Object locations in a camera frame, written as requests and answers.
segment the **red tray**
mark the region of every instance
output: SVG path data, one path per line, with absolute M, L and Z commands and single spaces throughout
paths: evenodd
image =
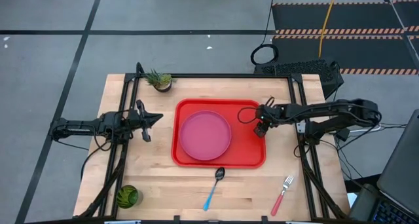
M 259 138 L 253 132 L 257 120 L 243 124 L 237 119 L 237 113 L 243 107 L 257 107 L 259 103 L 253 100 L 216 100 L 216 99 L 185 99 L 178 103 L 173 125 L 172 158 L 179 166 L 189 167 L 226 167 L 226 168 L 258 168 L 266 159 L 264 138 Z M 231 127 L 231 143 L 220 157 L 201 161 L 190 157 L 182 149 L 179 131 L 183 122 L 193 113 L 210 110 L 223 116 Z M 245 109 L 240 113 L 242 121 L 250 121 L 255 117 L 255 110 Z

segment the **wooden table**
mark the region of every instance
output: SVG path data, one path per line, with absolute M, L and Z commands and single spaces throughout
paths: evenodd
M 123 79 L 124 75 L 107 76 L 99 115 L 118 110 Z M 303 81 L 307 103 L 324 102 L 319 77 L 303 75 Z M 271 221 L 310 220 L 301 161 L 293 155 L 297 145 L 293 125 L 281 125 L 269 130 L 266 134 L 266 162 L 260 168 L 227 170 L 226 177 L 217 185 L 207 212 L 202 207 L 214 183 L 215 169 L 179 167 L 170 155 L 174 111 L 182 99 L 236 98 L 265 103 L 270 96 L 275 97 L 275 103 L 291 103 L 287 80 L 184 78 L 178 79 L 169 92 L 162 94 L 140 79 L 137 99 L 143 101 L 148 112 L 163 113 L 164 117 L 149 130 L 152 142 L 146 143 L 141 139 L 141 130 L 135 131 L 134 138 L 130 140 L 122 185 L 130 184 L 141 190 L 144 200 L 133 208 L 119 209 L 118 219 L 163 220 L 180 215 L 181 220 L 259 221 L 262 215 L 267 215 Z M 324 136 L 323 140 L 334 143 L 331 136 Z M 94 149 L 96 144 L 92 142 L 90 153 Z M 336 150 L 321 143 L 318 145 L 318 157 L 326 190 L 348 213 L 348 198 Z M 108 158 L 109 152 L 99 151 L 88 161 L 75 215 L 82 213 L 102 188 Z M 294 182 L 286 192 L 278 214 L 272 217 L 270 210 L 288 175 L 295 176 Z M 313 191 L 316 209 L 321 216 L 314 186 Z M 112 198 L 108 198 L 107 214 L 110 214 L 111 201 Z

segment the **yellow cable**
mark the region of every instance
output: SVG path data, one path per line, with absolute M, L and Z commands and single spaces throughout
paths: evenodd
M 321 57 L 321 46 L 323 44 L 323 36 L 325 33 L 327 20 L 329 19 L 329 15 L 330 15 L 330 12 L 332 11 L 332 6 L 334 2 L 335 0 L 332 0 L 332 2 L 330 2 L 329 10 L 327 10 L 326 19 L 325 19 L 325 22 L 323 23 L 323 29 L 321 30 L 320 45 L 319 45 L 319 58 Z

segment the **blue handle spoon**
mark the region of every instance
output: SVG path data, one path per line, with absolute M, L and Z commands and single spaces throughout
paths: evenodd
M 212 187 L 211 193 L 209 194 L 209 197 L 204 204 L 204 211 L 208 210 L 208 208 L 210 207 L 210 202 L 212 199 L 212 195 L 214 194 L 215 186 L 217 185 L 218 181 L 221 181 L 224 178 L 224 175 L 225 175 L 225 169 L 223 167 L 218 168 L 217 171 L 215 172 L 215 184 Z

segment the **warning stripe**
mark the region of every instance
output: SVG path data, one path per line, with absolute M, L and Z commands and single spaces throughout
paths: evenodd
M 419 31 L 419 26 L 405 27 L 406 31 Z
M 412 30 L 418 30 L 419 26 L 412 26 Z M 277 34 L 313 34 L 321 35 L 322 29 L 280 29 L 276 30 Z M 359 28 L 359 29 L 325 29 L 325 35 L 369 35 L 369 34 L 402 34 L 405 30 L 403 28 Z
M 275 35 L 274 39 L 319 39 L 320 35 Z M 325 35 L 324 39 L 390 39 L 390 40 L 402 40 L 403 38 L 399 35 L 388 35 L 388 36 L 368 36 L 368 35 Z
M 417 69 L 340 69 L 341 74 L 417 75 Z
M 335 2 L 333 5 L 377 5 L 377 4 L 388 4 L 388 2 Z M 274 3 L 276 5 L 330 5 L 330 3 Z
M 397 2 L 419 2 L 419 0 L 395 0 L 393 1 L 393 3 L 397 3 Z

